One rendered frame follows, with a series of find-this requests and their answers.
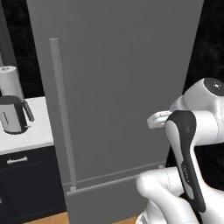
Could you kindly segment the dark blue drawer front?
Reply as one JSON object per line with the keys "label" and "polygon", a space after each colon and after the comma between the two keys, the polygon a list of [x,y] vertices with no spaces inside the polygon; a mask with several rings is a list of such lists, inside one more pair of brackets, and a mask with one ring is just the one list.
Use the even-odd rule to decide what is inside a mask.
{"label": "dark blue drawer front", "polygon": [[48,161],[52,162],[55,159],[56,153],[53,146],[4,154],[0,155],[0,172]]}

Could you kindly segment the grey fridge lower drawer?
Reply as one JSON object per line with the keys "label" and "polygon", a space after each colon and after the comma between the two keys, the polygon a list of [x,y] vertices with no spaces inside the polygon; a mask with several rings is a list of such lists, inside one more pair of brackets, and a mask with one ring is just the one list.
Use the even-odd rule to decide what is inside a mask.
{"label": "grey fridge lower drawer", "polygon": [[62,184],[70,224],[112,224],[140,214],[147,199],[137,191],[137,176],[164,165],[164,160],[137,165],[114,163],[91,176],[78,175],[75,186],[71,182]]}

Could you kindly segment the dark blue cupboard door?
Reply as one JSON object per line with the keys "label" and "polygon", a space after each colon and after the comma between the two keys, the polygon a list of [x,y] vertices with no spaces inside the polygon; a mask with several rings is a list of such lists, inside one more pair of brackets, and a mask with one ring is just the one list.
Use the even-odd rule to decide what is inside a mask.
{"label": "dark blue cupboard door", "polygon": [[22,224],[66,210],[58,171],[34,166],[0,171],[0,224]]}

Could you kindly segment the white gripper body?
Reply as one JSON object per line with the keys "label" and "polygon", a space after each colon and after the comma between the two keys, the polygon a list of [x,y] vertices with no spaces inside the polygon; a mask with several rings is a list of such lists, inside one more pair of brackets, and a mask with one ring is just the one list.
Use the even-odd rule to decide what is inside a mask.
{"label": "white gripper body", "polygon": [[165,126],[165,122],[167,118],[170,116],[172,112],[170,110],[159,111],[153,115],[151,115],[147,119],[147,123],[150,129],[163,128]]}

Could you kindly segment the silver and black kettle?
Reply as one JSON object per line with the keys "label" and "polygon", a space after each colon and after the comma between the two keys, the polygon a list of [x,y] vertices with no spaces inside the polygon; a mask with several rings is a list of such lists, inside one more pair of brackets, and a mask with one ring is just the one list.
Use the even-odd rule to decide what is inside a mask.
{"label": "silver and black kettle", "polygon": [[0,123],[7,134],[18,135],[28,130],[25,115],[34,121],[32,111],[25,100],[14,95],[0,97]]}

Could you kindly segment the white paper towel roll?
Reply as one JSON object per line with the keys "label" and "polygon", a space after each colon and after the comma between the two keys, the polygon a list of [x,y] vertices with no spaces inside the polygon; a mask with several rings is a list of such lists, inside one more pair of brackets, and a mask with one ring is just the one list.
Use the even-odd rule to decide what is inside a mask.
{"label": "white paper towel roll", "polygon": [[24,99],[18,69],[15,66],[0,67],[0,92],[2,95],[15,95],[21,100]]}

